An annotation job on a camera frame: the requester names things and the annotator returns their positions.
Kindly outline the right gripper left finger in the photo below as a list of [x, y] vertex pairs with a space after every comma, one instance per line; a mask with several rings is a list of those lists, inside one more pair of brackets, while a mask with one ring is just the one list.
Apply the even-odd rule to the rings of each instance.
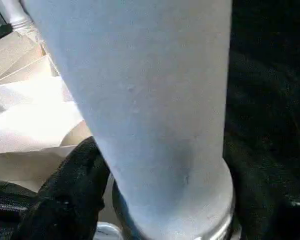
[[93, 239], [109, 174], [94, 138], [83, 140], [39, 189], [12, 239]]

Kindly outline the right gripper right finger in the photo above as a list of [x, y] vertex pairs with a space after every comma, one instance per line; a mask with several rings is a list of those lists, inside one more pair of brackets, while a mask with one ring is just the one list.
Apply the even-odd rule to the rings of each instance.
[[247, 240], [300, 240], [300, 183], [268, 155], [228, 146], [236, 212]]

